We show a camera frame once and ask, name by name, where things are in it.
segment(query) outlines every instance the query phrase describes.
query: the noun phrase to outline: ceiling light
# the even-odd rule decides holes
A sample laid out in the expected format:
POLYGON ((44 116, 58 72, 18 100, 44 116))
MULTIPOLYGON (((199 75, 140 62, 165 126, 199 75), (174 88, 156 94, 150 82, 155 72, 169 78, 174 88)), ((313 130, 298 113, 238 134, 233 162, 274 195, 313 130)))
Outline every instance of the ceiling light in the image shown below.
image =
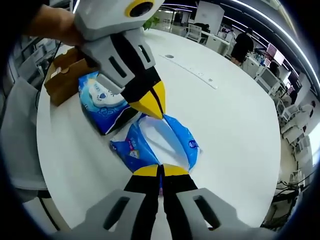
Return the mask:
POLYGON ((238 8, 235 8, 235 7, 233 7, 233 6, 229 6, 229 5, 224 4, 224 3, 220 3, 220 5, 222 5, 222 6, 226 6, 226 7, 228 7, 228 8, 234 9, 234 10, 236 10, 236 11, 238 11, 238 12, 241 12, 241 13, 242 13, 242 11, 241 11, 241 10, 239 10, 238 8))
POLYGON ((244 25, 244 24, 242 24, 241 22, 238 22, 238 21, 232 19, 231 17, 228 17, 228 16, 223 16, 223 17, 226 18, 226 19, 230 19, 230 20, 236 22, 237 24, 240 24, 240 25, 244 26, 245 28, 248 28, 246 25, 244 25))
POLYGON ((80 3, 80 0, 76 1, 75 6, 74 6, 74 9, 73 9, 73 11, 72 11, 73 13, 76 12, 76 10, 77 10, 77 8, 78 8, 78 6, 79 6, 79 3, 80 3))
POLYGON ((268 29, 271 33, 274 33, 274 31, 268 27, 267 25, 265 25, 262 21, 259 21, 258 19, 256 19, 255 17, 249 15, 248 13, 244 12, 243 14, 247 15, 249 18, 252 18, 254 20, 256 20, 258 23, 260 23, 262 26, 264 26, 266 29, 268 29))
POLYGON ((191 10, 186 10, 186 9, 181 9, 181 8, 175 8, 174 10, 192 12, 191 10))
POLYGON ((295 73, 295 75, 298 77, 299 74, 297 73, 297 71, 294 69, 294 67, 291 65, 291 63, 286 59, 284 58, 284 60, 288 63, 288 65, 292 68, 292 71, 295 73))
POLYGON ((262 38, 263 40, 265 40, 267 43, 269 43, 269 41, 267 39, 265 39, 263 36, 261 36, 259 33, 257 33, 256 31, 253 31, 255 34, 257 34, 260 38, 262 38))
MULTIPOLYGON (((231 17, 228 17, 228 16, 223 16, 223 17, 225 17, 226 19, 230 19, 230 20, 236 22, 237 24, 240 24, 240 25, 244 26, 245 28, 248 28, 248 27, 247 27, 246 25, 244 25, 243 23, 238 22, 238 21, 232 19, 231 17)), ((260 38, 262 38, 263 40, 265 40, 267 43, 269 43, 269 41, 268 41, 267 39, 265 39, 263 36, 261 36, 259 33, 257 33, 256 31, 253 31, 253 32, 254 32, 255 34, 257 34, 260 38)))
POLYGON ((261 41, 259 41, 256 37, 254 37, 254 36, 252 36, 251 35, 251 37, 253 38, 253 39, 255 39, 258 43, 260 43, 262 46, 264 46, 266 49, 268 48, 266 45, 264 45, 261 41))
POLYGON ((187 8, 193 8, 193 9, 197 9, 196 6, 188 6, 188 5, 181 5, 181 4, 168 4, 168 3, 164 3, 162 5, 168 5, 168 6, 178 6, 178 7, 187 7, 187 8))
POLYGON ((314 68, 312 67, 309 59, 307 58, 307 56, 305 55, 305 53, 302 51, 302 49, 299 47, 299 45, 295 42, 295 40, 281 27, 279 26, 275 21, 273 21, 270 17, 266 16, 265 14, 263 14, 262 12, 258 11, 257 9, 253 8, 252 6, 246 4, 246 3, 243 3, 239 0, 230 0, 232 2, 235 2, 235 3, 238 3, 244 7, 247 7, 248 9, 254 11, 255 13, 259 14, 260 16, 264 17, 266 20, 268 20, 270 23, 272 23, 275 27, 277 27, 292 43, 293 45, 296 47, 296 49, 300 52, 300 54, 302 55, 302 57, 304 58, 304 60, 306 61, 306 63, 309 65, 319 87, 320 87, 320 82, 319 82, 319 79, 318 79, 318 76, 317 76, 317 73, 316 71, 314 70, 314 68))
POLYGON ((240 27, 237 27, 237 26, 235 26, 235 25, 232 25, 232 27, 234 27, 234 28, 236 28, 236 29, 239 29, 239 30, 242 31, 242 32, 245 32, 245 31, 242 30, 240 27))
POLYGON ((289 71, 289 68, 285 64, 282 64, 282 66, 289 71))

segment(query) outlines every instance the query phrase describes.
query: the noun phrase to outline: cardboard box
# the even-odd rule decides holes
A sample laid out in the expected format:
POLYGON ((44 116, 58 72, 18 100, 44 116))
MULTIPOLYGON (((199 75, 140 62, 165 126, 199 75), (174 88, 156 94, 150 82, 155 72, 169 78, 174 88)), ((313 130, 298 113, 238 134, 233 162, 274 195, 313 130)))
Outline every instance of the cardboard box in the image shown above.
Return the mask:
POLYGON ((51 102, 59 106, 73 95, 78 93, 78 78, 97 71, 95 67, 89 67, 84 55, 72 48, 66 54, 59 55, 53 60, 44 87, 50 96, 51 102), (61 72, 51 78, 57 68, 61 72))

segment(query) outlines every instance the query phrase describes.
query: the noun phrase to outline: white table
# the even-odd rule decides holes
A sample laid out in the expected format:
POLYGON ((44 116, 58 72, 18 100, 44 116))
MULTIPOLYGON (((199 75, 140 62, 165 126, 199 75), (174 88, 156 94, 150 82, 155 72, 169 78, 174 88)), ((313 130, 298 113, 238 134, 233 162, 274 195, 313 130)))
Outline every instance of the white table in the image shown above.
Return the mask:
POLYGON ((204 34, 204 35, 207 35, 207 36, 209 36, 209 37, 212 37, 212 38, 214 38, 214 39, 216 39, 216 40, 218 40, 218 41, 222 42, 223 44, 225 44, 225 45, 227 45, 227 46, 229 46, 229 45, 230 45, 230 42, 228 42, 228 41, 226 41, 226 40, 222 39, 222 38, 221 38, 221 37, 219 37, 219 36, 216 36, 216 35, 214 35, 214 34, 208 33, 208 32, 206 32, 206 31, 201 31, 201 33, 202 33, 202 34, 204 34))
MULTIPOLYGON (((199 188, 208 188, 232 205, 241 221, 259 227, 280 170, 280 132, 272 99, 239 67, 201 44, 154 29, 144 34, 165 84, 167 114, 187 126, 203 150, 191 177, 199 188), (167 54, 210 76, 218 88, 160 56, 167 54)), ((77 94, 54 107, 42 89, 37 115, 41 169, 71 228, 131 177, 110 151, 110 137, 100 136, 87 121, 77 94)), ((152 239, 170 239, 159 206, 152 239)))

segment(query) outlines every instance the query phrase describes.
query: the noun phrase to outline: camera lens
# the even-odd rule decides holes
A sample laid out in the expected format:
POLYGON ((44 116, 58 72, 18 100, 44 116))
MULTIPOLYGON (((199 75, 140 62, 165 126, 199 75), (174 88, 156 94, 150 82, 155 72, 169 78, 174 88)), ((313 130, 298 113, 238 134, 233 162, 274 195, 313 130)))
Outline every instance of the camera lens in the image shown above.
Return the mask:
POLYGON ((147 2, 142 2, 140 4, 138 4, 137 6, 135 6, 134 8, 132 8, 132 10, 130 11, 130 17, 140 17, 144 14, 146 14, 147 12, 150 11, 150 9, 153 7, 153 3, 150 1, 147 2))

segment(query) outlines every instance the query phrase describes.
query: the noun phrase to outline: plastic packaging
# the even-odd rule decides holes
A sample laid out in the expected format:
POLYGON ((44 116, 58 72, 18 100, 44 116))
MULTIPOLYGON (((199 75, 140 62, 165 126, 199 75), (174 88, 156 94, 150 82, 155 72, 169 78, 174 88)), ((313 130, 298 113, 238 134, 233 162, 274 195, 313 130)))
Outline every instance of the plastic packaging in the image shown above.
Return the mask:
POLYGON ((189 129, 165 114, 163 120, 142 114, 133 124, 121 129, 110 144, 132 172, 164 163, 190 171, 201 152, 189 129))
POLYGON ((127 123, 138 111, 131 108, 121 94, 114 94, 96 81, 98 71, 79 78, 80 102, 102 134, 127 123))

